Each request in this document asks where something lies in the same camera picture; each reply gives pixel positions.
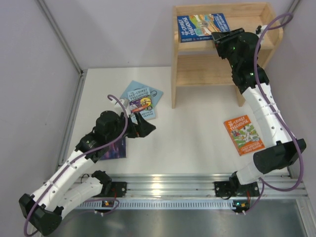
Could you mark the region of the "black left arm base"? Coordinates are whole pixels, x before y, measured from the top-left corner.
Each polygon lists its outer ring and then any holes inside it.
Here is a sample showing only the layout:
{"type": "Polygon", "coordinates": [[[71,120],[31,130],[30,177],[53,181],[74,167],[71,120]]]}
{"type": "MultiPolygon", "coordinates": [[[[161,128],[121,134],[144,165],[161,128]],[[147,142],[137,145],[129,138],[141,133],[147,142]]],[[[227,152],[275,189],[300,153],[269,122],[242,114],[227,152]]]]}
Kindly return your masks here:
{"type": "Polygon", "coordinates": [[[122,198],[127,192],[127,182],[112,182],[106,197],[109,198],[122,198]]]}

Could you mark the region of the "orange 78-storey treehouse book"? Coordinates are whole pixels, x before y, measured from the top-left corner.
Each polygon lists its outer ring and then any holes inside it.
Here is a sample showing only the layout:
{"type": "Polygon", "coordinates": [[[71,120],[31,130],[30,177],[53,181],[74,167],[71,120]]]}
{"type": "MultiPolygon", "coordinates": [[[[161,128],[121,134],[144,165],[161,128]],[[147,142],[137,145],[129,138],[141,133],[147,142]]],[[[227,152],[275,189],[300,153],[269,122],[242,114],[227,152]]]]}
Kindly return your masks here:
{"type": "Polygon", "coordinates": [[[227,120],[224,126],[240,156],[265,148],[248,115],[227,120]]]}

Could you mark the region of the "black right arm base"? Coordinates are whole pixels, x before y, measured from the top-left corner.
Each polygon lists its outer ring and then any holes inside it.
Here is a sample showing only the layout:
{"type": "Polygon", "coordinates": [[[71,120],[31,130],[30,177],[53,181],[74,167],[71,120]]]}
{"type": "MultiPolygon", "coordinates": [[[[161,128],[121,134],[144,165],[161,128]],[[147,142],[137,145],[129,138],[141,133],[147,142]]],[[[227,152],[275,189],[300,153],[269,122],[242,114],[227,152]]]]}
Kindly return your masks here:
{"type": "Polygon", "coordinates": [[[215,196],[224,200],[235,197],[235,191],[229,181],[214,182],[215,196]]]}

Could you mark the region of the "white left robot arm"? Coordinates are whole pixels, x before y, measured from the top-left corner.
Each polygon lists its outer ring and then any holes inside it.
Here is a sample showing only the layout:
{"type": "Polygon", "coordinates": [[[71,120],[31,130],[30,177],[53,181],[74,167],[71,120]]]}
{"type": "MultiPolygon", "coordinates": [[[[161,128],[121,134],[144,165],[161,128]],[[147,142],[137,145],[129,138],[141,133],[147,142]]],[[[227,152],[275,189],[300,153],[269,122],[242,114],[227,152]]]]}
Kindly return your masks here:
{"type": "Polygon", "coordinates": [[[65,163],[56,173],[32,194],[23,194],[19,205],[27,223],[37,233],[52,234],[62,220],[92,197],[107,197],[112,190],[112,179],[105,171],[97,170],[75,187],[73,183],[95,165],[109,150],[110,145],[122,137],[144,138],[156,127],[140,114],[136,122],[124,113],[104,111],[96,120],[92,131],[81,138],[65,163]]]}

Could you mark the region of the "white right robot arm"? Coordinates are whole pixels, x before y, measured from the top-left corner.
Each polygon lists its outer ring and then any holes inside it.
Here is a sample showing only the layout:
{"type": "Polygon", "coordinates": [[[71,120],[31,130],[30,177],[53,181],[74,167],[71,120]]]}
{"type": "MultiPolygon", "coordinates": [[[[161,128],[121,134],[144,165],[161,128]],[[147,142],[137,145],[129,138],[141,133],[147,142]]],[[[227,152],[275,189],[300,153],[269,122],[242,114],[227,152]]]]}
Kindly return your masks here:
{"type": "Polygon", "coordinates": [[[239,185],[248,185],[301,160],[306,142],[297,139],[284,122],[268,76],[257,63],[262,38],[243,28],[214,32],[212,38],[219,57],[228,60],[232,80],[250,105],[263,135],[265,149],[255,152],[252,161],[231,176],[239,185]]]}

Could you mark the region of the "blue 91-storey treehouse book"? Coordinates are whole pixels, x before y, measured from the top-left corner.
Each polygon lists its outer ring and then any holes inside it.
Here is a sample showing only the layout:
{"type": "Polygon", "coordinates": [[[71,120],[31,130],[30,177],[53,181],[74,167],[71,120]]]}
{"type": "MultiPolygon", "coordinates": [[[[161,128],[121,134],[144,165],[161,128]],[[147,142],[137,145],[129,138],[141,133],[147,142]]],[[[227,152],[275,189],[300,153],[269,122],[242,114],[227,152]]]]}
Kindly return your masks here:
{"type": "Polygon", "coordinates": [[[177,17],[180,42],[212,40],[213,32],[229,32],[223,13],[183,15],[177,17]]]}

